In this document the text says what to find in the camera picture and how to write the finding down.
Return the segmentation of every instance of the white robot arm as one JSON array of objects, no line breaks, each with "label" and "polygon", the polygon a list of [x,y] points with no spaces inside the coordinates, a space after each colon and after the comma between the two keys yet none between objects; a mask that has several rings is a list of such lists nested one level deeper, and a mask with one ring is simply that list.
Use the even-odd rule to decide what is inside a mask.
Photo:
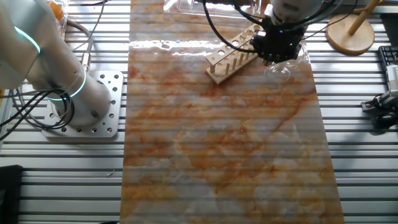
[{"label": "white robot arm", "polygon": [[[46,0],[0,0],[0,88],[17,88],[25,78],[36,90],[65,90],[75,107],[71,126],[98,122],[109,110],[109,90],[63,41]],[[49,99],[64,114],[60,96]]]}]

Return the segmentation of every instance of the marble countertop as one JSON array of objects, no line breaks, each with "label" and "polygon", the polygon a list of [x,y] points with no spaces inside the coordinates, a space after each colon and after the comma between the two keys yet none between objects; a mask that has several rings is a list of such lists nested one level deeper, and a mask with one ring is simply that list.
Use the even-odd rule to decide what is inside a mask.
[{"label": "marble countertop", "polygon": [[344,223],[308,53],[218,86],[203,18],[159,10],[132,7],[121,222]]}]

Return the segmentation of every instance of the black cable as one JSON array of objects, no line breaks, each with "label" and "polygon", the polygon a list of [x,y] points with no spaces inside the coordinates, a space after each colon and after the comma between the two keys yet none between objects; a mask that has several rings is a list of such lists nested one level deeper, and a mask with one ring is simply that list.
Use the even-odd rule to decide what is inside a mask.
[{"label": "black cable", "polygon": [[[42,123],[42,122],[38,121],[38,120],[35,119],[33,116],[31,116],[30,113],[27,112],[27,109],[25,109],[25,111],[26,111],[26,113],[27,113],[27,117],[25,118],[26,122],[28,122],[29,124],[31,124],[32,126],[34,126],[34,127],[36,127],[36,128],[44,129],[44,130],[46,130],[46,131],[48,131],[48,130],[55,130],[55,129],[61,129],[61,128],[65,127],[66,125],[68,125],[68,124],[70,123],[70,121],[72,120],[73,115],[74,115],[74,113],[75,113],[75,107],[74,107],[73,102],[71,102],[71,99],[70,99],[69,95],[66,94],[63,90],[58,89],[58,90],[54,90],[54,92],[57,93],[57,94],[61,97],[61,99],[62,99],[62,101],[63,101],[63,106],[64,106],[64,108],[65,108],[65,112],[69,110],[68,105],[70,104],[71,109],[72,109],[72,114],[71,114],[70,120],[67,121],[66,123],[64,123],[63,125],[61,125],[61,124],[63,123],[63,121],[65,120],[65,117],[67,116],[67,115],[65,114],[65,115],[62,116],[62,117],[60,118],[60,120],[57,121],[55,124],[49,125],[49,124],[45,124],[45,123]],[[14,103],[14,107],[15,107],[17,110],[20,110],[20,109],[18,108],[17,103],[16,103],[16,100],[15,100],[14,98],[12,99],[12,102]]]},{"label": "black cable", "polygon": [[39,92],[38,94],[36,94],[34,97],[32,97],[32,99],[30,99],[27,104],[25,106],[23,106],[21,108],[21,110],[17,111],[16,114],[12,115],[7,121],[3,122],[0,124],[0,128],[3,127],[4,125],[10,123],[13,119],[17,118],[18,115],[20,115],[22,113],[22,110],[25,110],[25,108],[27,108],[34,100],[36,100],[37,97],[39,97],[43,92]]},{"label": "black cable", "polygon": [[[62,100],[63,100],[63,102],[64,102],[64,106],[65,106],[65,111],[68,110],[68,109],[71,109],[69,120],[68,120],[67,122],[64,122],[64,123],[63,123],[65,117],[67,116],[67,115],[65,115],[65,116],[62,116],[62,117],[60,118],[60,120],[57,121],[54,125],[47,125],[47,124],[43,124],[43,123],[34,124],[33,122],[29,121],[29,120],[27,119],[27,117],[30,116],[30,112],[32,112],[32,110],[33,110],[45,97],[47,97],[47,96],[48,96],[49,94],[51,94],[51,93],[56,93],[56,94],[58,94],[58,95],[62,98]],[[26,108],[27,108],[28,106],[30,106],[30,104],[31,104],[37,97],[39,97],[40,95],[43,95],[43,96],[42,96],[41,98],[39,98],[39,99],[37,100],[37,102],[35,102],[28,110],[26,110]],[[10,134],[18,127],[18,125],[20,125],[20,123],[21,123],[23,120],[26,120],[28,123],[30,123],[30,124],[32,124],[32,125],[34,125],[34,126],[36,126],[36,127],[42,128],[42,129],[44,129],[44,130],[61,129],[61,128],[64,128],[65,126],[67,126],[67,125],[72,121],[72,119],[73,119],[73,117],[74,117],[74,115],[75,115],[75,105],[73,104],[73,102],[72,102],[72,100],[70,99],[70,97],[69,97],[63,90],[61,90],[61,89],[55,89],[55,90],[50,90],[50,91],[40,91],[40,92],[38,92],[38,94],[36,94],[32,99],[30,99],[30,100],[27,102],[26,105],[24,105],[21,109],[18,109],[17,113],[14,114],[10,119],[8,119],[7,121],[5,121],[5,122],[3,122],[2,124],[0,124],[0,127],[1,127],[1,126],[4,126],[5,124],[8,124],[9,122],[11,122],[11,121],[12,121],[13,119],[15,119],[19,114],[21,114],[24,110],[26,110],[26,113],[22,114],[21,118],[17,121],[17,123],[16,123],[10,130],[8,130],[6,134],[4,134],[3,136],[0,137],[0,141],[2,141],[2,140],[5,139],[8,135],[10,135]]]},{"label": "black cable", "polygon": [[311,21],[312,19],[315,19],[316,17],[322,15],[324,12],[326,12],[330,7],[332,7],[332,5],[336,2],[336,0],[331,0],[324,8],[318,10],[316,13],[314,13],[314,15],[307,17],[305,19],[303,19],[302,21],[298,21],[298,22],[293,22],[293,23],[288,23],[288,24],[280,24],[277,25],[280,28],[284,28],[284,29],[288,29],[288,28],[292,28],[295,26],[299,26],[302,25],[308,21]]},{"label": "black cable", "polygon": [[[51,94],[51,91],[44,93],[44,95],[40,99],[38,99],[37,102],[32,107],[30,107],[28,112],[29,113],[32,112],[32,110],[49,94]],[[3,136],[0,137],[0,141],[4,140],[8,135],[10,135],[18,127],[18,125],[26,118],[26,116],[27,116],[27,113],[23,114],[22,117],[17,121],[16,124],[13,125],[13,127],[11,129],[8,130],[6,134],[4,134]]]},{"label": "black cable", "polygon": [[[19,92],[18,88],[16,88],[16,92],[17,92],[16,95],[18,95],[19,101],[21,102],[21,105],[24,106],[24,99],[23,99],[21,93]],[[67,105],[67,99],[66,99],[65,97],[68,97],[68,95],[66,95],[66,96],[61,96],[61,97],[62,97],[63,105],[64,105],[64,108],[65,108],[65,111],[66,111],[66,110],[68,109],[68,108],[67,108],[68,105]],[[20,110],[19,107],[18,107],[18,105],[17,105],[17,101],[15,100],[15,98],[12,98],[12,103],[14,104],[14,107],[15,107],[17,110]],[[58,126],[58,125],[63,121],[63,119],[62,119],[59,123],[56,123],[55,125],[50,126],[50,125],[47,125],[47,124],[45,124],[45,123],[40,122],[40,121],[37,120],[35,117],[33,117],[32,115],[30,115],[30,113],[28,113],[27,116],[28,116],[28,118],[25,119],[26,122],[28,122],[29,124],[31,124],[32,126],[34,126],[34,127],[36,127],[36,128],[40,128],[40,129],[52,129],[53,127]]]},{"label": "black cable", "polygon": [[257,51],[255,51],[255,50],[241,49],[239,47],[235,47],[233,44],[229,43],[226,39],[224,39],[224,37],[217,31],[216,27],[213,24],[213,21],[211,21],[209,11],[206,7],[206,0],[203,0],[202,3],[203,3],[203,10],[205,11],[206,18],[207,18],[207,21],[209,22],[211,29],[224,44],[226,44],[228,47],[231,47],[232,49],[237,50],[239,52],[257,53]]},{"label": "black cable", "polygon": [[323,31],[323,30],[326,29],[327,27],[329,27],[329,26],[331,26],[331,25],[333,25],[333,24],[336,24],[336,23],[342,21],[343,19],[347,18],[349,15],[351,15],[351,14],[354,12],[354,9],[356,8],[356,5],[357,5],[357,4],[358,4],[358,0],[355,0],[355,4],[354,4],[354,7],[353,7],[353,10],[352,10],[351,12],[349,12],[347,15],[345,15],[343,18],[341,18],[341,19],[339,19],[339,20],[337,20],[337,21],[335,21],[335,22],[332,22],[331,24],[328,24],[328,25],[325,26],[324,28],[322,28],[322,29],[316,31],[315,33],[313,33],[313,34],[309,35],[308,37],[303,38],[303,39],[301,39],[301,40],[307,40],[308,38],[313,37],[315,34],[317,34],[317,33],[321,32],[321,31]]},{"label": "black cable", "polygon": [[233,7],[235,8],[235,10],[237,10],[242,16],[244,16],[246,19],[248,19],[250,22],[260,25],[261,26],[261,22],[258,20],[255,20],[251,17],[250,14],[244,12],[241,7],[239,6],[239,4],[236,2],[236,0],[230,0],[233,3]]},{"label": "black cable", "polygon": [[80,4],[80,6],[100,6],[102,5],[102,3],[107,3],[110,0],[104,0],[101,2],[96,2],[96,3],[90,3],[90,4]]}]

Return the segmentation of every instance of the clear plastic container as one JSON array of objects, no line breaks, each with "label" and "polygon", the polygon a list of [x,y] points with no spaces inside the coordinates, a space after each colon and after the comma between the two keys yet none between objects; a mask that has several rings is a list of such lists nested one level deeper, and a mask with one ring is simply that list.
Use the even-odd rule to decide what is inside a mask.
[{"label": "clear plastic container", "polygon": [[69,0],[47,0],[47,4],[54,12],[60,35],[64,38],[67,29]]},{"label": "clear plastic container", "polygon": [[[237,0],[244,12],[255,16],[259,16],[261,14],[261,1],[262,0]],[[246,18],[234,9],[229,0],[207,0],[206,6],[212,20],[215,22],[228,21],[233,24],[237,20],[246,20]],[[201,20],[195,20],[195,18],[198,16],[205,17],[202,0],[165,0],[163,9],[165,12],[171,14],[186,15],[184,17],[185,22],[199,22]]]}]

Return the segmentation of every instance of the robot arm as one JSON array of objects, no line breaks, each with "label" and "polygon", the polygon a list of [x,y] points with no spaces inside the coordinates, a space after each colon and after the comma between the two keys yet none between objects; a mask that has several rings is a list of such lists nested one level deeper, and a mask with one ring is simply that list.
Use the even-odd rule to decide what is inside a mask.
[{"label": "robot arm", "polygon": [[25,80],[39,54],[25,32],[15,27],[0,0],[0,88],[17,88]]},{"label": "robot arm", "polygon": [[308,25],[327,10],[321,6],[322,0],[271,0],[261,21],[264,32],[257,30],[250,42],[264,65],[297,58]]}]

